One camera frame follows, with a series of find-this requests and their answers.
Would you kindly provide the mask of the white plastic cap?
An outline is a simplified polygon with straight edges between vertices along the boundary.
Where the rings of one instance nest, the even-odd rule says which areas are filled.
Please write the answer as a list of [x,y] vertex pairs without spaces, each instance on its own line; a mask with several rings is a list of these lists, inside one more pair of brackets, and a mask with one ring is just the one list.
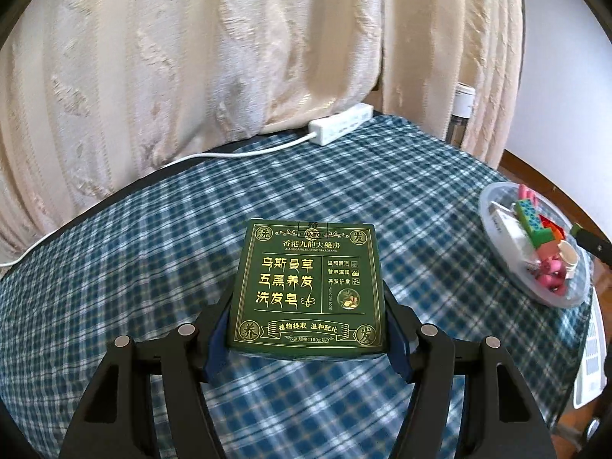
[[567,270],[575,270],[580,261],[578,252],[571,246],[568,241],[559,241],[558,244],[559,257],[565,264]]

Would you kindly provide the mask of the orange toy brick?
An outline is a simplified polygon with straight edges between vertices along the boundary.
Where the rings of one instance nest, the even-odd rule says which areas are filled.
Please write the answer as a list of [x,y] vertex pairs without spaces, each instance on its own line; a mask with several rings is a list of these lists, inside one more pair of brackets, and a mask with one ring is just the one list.
[[553,235],[555,236],[556,241],[564,241],[565,235],[562,228],[552,228]]

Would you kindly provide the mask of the long pink foam roller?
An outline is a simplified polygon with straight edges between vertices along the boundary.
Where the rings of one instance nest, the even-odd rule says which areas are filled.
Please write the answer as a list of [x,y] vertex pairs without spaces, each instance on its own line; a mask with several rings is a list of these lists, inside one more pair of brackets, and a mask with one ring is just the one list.
[[568,265],[560,255],[555,255],[539,263],[535,279],[546,290],[562,296],[566,294],[567,282],[574,272],[574,266]]

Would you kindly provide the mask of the green pink brick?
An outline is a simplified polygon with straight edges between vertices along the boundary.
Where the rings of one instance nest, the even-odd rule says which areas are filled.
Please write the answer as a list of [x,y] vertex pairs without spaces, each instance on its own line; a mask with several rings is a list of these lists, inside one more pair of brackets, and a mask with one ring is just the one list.
[[558,241],[550,229],[542,228],[529,237],[539,260],[545,261],[558,255]]

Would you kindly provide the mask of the green blue-dotted block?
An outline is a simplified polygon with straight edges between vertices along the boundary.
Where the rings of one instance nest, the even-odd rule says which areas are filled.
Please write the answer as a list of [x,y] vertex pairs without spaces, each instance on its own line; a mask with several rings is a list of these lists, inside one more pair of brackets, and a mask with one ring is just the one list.
[[514,202],[514,213],[529,235],[542,230],[542,220],[529,199]]

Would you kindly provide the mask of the white medicine box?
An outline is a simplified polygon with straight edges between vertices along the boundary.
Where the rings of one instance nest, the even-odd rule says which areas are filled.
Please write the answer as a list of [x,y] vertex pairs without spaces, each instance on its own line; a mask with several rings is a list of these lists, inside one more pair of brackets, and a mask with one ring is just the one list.
[[496,231],[496,244],[509,266],[539,266],[539,259],[530,238],[513,213],[497,202],[488,207]]

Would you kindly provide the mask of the short pink foam roller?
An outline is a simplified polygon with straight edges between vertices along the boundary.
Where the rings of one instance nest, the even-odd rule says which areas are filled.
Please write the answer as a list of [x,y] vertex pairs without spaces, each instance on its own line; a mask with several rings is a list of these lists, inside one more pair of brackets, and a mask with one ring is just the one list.
[[526,184],[520,184],[518,187],[518,197],[520,200],[528,200],[534,208],[538,207],[537,194]]

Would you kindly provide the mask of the dark green printed box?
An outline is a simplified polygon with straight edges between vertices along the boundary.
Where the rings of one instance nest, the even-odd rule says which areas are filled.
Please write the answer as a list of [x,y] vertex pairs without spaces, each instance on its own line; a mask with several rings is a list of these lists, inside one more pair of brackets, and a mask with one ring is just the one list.
[[272,358],[385,352],[383,279],[373,225],[251,220],[227,343]]

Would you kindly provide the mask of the red toy brick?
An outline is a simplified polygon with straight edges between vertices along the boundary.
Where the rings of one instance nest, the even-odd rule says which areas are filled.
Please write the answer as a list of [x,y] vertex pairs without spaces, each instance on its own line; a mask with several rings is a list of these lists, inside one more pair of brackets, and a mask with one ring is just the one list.
[[552,228],[554,228],[554,227],[562,228],[560,225],[556,224],[554,221],[551,221],[550,219],[548,219],[544,215],[540,215],[539,219],[542,221],[542,226],[544,226],[545,228],[550,229],[551,231],[552,231]]

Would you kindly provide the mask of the clear plastic bowl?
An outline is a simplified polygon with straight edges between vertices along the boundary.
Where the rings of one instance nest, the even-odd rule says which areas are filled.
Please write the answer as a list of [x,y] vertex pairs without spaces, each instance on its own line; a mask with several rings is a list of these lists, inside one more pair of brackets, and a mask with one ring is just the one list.
[[478,209],[490,247],[520,291],[559,309],[586,301],[590,259],[552,202],[523,184],[497,182],[481,191]]

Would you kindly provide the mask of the white slatted appliance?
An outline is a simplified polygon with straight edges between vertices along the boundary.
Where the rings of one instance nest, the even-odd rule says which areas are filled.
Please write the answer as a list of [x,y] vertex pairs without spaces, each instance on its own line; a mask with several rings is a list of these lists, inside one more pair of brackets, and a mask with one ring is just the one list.
[[582,361],[574,383],[571,407],[580,409],[603,393],[607,384],[607,342],[599,298],[593,294],[591,316]]

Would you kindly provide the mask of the white tower heater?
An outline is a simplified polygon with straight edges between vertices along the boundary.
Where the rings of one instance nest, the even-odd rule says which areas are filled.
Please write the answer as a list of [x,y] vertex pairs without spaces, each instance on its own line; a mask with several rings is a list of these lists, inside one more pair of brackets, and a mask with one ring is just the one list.
[[457,83],[445,141],[460,148],[469,119],[472,116],[476,90],[464,83]]

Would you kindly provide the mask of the cream curtain right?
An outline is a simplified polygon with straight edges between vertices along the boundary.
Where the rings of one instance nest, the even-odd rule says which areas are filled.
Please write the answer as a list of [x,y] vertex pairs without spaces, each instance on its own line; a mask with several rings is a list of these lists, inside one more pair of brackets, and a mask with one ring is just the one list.
[[520,86],[522,0],[384,0],[382,110],[445,138],[456,86],[475,89],[463,151],[497,167]]

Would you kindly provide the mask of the white power strip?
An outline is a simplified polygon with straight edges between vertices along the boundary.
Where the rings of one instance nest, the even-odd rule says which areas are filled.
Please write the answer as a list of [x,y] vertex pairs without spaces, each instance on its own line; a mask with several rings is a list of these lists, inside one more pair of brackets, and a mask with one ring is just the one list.
[[309,141],[319,146],[326,146],[350,134],[372,118],[373,106],[359,103],[343,112],[311,120],[308,123]]

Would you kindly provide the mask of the cream patterned curtain left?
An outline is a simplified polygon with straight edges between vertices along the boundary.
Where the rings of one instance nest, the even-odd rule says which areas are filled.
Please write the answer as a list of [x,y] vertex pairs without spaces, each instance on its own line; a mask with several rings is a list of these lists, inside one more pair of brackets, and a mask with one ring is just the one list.
[[345,110],[383,0],[32,0],[1,48],[1,259],[192,153]]

